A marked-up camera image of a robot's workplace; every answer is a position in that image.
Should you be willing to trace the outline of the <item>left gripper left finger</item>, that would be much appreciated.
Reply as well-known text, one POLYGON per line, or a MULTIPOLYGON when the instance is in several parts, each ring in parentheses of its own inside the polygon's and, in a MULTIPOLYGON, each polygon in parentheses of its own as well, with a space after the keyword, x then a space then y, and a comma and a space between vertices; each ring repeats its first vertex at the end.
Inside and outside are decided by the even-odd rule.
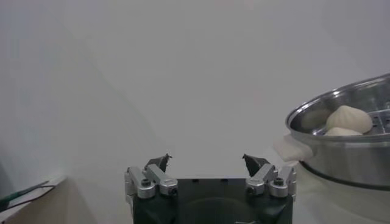
POLYGON ((126 195, 135 195, 140 199, 153 198, 157 192, 167 197, 177 195, 178 180, 165 173, 170 158, 166 154, 150 159, 142 169, 137 166, 128 167, 124 173, 126 195))

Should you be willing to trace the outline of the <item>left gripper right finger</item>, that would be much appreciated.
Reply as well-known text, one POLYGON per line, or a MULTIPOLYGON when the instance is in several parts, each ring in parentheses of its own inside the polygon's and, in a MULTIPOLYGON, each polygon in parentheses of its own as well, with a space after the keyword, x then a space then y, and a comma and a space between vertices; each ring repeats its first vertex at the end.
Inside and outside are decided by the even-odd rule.
POLYGON ((267 191, 275 198, 296 198, 297 172, 293 167, 283 166, 278 170, 268 160, 247 154, 243 159, 249 172, 249 178, 245 180, 248 195, 263 195, 267 191))

